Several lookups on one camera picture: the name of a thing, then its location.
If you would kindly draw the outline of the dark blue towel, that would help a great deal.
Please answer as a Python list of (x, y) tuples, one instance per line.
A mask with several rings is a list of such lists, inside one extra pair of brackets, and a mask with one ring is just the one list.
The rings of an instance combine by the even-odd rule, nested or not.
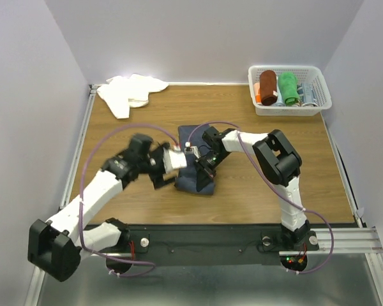
[[(198, 147), (200, 155), (205, 155), (209, 152), (210, 146), (202, 139), (203, 132), (210, 127), (209, 124), (205, 124), (200, 127), (191, 137), (191, 144)], [(179, 143), (181, 149), (185, 149), (185, 143), (188, 141), (190, 133), (196, 128), (196, 125), (179, 126)], [(195, 169), (194, 161), (195, 156), (193, 154), (186, 155), (187, 167), (179, 170), (175, 187), (178, 191), (183, 191), (192, 194), (198, 194), (203, 196), (212, 196), (214, 194), (215, 183), (210, 182), (201, 191), (197, 191), (197, 172)]]

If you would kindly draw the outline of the white towel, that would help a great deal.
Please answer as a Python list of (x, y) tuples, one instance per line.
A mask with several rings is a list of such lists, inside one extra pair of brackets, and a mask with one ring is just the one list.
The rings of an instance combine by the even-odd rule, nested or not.
[(104, 100), (113, 116), (127, 119), (131, 108), (141, 108), (149, 103), (150, 93), (164, 91), (169, 84), (151, 76), (132, 74), (130, 77), (114, 76), (99, 86), (96, 92)]

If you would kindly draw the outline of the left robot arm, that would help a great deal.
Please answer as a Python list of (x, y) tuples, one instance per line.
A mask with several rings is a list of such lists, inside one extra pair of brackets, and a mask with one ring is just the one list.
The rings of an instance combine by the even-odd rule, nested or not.
[(27, 259), (59, 282), (70, 278), (80, 262), (105, 248), (123, 251), (129, 245), (129, 229), (109, 219), (86, 231), (89, 221), (113, 197), (123, 192), (139, 175), (146, 174), (159, 189), (175, 181), (164, 175), (187, 165), (179, 146), (164, 142), (152, 149), (153, 139), (137, 133), (128, 147), (104, 162), (90, 183), (67, 206), (29, 228)]

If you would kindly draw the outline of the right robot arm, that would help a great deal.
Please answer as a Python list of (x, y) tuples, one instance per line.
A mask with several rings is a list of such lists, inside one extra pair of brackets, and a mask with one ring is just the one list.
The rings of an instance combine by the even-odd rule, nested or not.
[(209, 127), (203, 132), (202, 139), (211, 150), (195, 160), (196, 190), (203, 190), (213, 181), (217, 166), (230, 153), (244, 152), (250, 159), (256, 157), (258, 162), (254, 165), (278, 197), (282, 244), (289, 249), (301, 245), (310, 230), (299, 191), (302, 159), (286, 136), (277, 129), (255, 134), (236, 129), (220, 132)]

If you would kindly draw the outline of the orange rolled towel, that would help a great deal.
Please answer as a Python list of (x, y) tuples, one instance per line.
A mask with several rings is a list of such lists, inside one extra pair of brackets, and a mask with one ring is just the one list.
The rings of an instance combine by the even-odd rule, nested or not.
[(260, 82), (255, 82), (253, 85), (253, 90), (255, 93), (255, 102), (256, 104), (261, 104), (261, 95), (260, 95)]

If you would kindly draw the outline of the light blue rolled towel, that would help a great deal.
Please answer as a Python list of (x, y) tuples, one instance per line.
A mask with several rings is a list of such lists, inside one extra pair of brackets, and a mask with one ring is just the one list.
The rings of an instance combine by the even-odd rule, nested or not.
[(277, 92), (277, 100), (275, 101), (273, 106), (275, 106), (275, 107), (284, 107), (285, 106), (282, 95), (279, 91)]

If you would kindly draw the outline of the white plastic basket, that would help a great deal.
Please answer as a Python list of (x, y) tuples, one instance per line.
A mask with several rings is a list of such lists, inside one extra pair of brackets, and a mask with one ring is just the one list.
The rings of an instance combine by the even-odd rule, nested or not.
[[(312, 85), (316, 97), (316, 106), (262, 106), (256, 102), (254, 84), (259, 81), (259, 76), (265, 70), (272, 70), (277, 76), (283, 72), (292, 72), (297, 77), (299, 83)], [(307, 65), (254, 65), (248, 68), (248, 85), (250, 96), (255, 113), (258, 116), (314, 116), (323, 110), (328, 110), (332, 106), (331, 95), (326, 84), (326, 80), (315, 66)]]

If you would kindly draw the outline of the brown rolled towel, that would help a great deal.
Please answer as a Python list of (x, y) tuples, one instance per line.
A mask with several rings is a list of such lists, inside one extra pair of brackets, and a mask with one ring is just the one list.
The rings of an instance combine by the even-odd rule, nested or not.
[(278, 99), (278, 88), (276, 73), (265, 70), (260, 74), (260, 100), (264, 106), (271, 106)]

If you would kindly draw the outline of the green rolled towel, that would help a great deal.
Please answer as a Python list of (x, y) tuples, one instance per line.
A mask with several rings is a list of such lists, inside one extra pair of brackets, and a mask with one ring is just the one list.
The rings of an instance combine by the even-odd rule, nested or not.
[(293, 72), (286, 71), (280, 74), (278, 77), (278, 87), (282, 100), (287, 106), (296, 105), (300, 102), (300, 97), (297, 93), (297, 77)]

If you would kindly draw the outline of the blue patterned rolled towel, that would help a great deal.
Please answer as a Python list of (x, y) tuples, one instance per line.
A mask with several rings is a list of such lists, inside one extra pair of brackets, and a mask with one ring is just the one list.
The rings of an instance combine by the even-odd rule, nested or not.
[(300, 98), (300, 105), (302, 107), (312, 106), (318, 107), (317, 97), (312, 84), (300, 83), (297, 85), (297, 93)]

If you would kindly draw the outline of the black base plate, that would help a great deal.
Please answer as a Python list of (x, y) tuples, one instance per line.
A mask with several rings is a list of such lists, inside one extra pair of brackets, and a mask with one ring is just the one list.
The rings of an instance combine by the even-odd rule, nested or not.
[(280, 265), (281, 254), (317, 251), (312, 230), (297, 242), (280, 224), (131, 224), (135, 259), (156, 266)]

